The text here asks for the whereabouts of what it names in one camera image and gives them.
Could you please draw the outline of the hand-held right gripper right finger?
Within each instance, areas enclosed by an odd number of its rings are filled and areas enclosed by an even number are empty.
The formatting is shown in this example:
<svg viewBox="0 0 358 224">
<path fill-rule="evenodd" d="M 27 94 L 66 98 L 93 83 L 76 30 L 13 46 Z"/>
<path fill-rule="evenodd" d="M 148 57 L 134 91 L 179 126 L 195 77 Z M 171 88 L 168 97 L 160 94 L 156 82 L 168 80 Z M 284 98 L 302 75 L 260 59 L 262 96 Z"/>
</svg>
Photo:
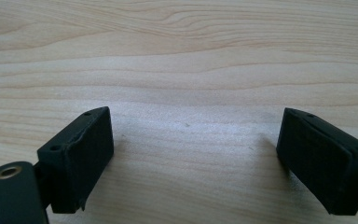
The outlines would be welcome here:
<svg viewBox="0 0 358 224">
<path fill-rule="evenodd" d="M 357 213 L 358 139 L 311 113 L 286 108 L 277 154 L 328 213 Z"/>
</svg>

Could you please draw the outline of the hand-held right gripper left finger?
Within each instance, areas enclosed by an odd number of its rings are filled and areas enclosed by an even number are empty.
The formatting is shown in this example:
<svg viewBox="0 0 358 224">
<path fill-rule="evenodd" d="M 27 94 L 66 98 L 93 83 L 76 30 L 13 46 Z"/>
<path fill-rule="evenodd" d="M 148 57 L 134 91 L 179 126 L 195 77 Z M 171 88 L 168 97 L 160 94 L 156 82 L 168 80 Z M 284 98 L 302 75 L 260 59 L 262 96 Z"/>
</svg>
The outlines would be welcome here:
<svg viewBox="0 0 358 224">
<path fill-rule="evenodd" d="M 58 214 L 83 209 L 113 155 L 110 109 L 81 114 L 37 150 L 44 204 Z"/>
</svg>

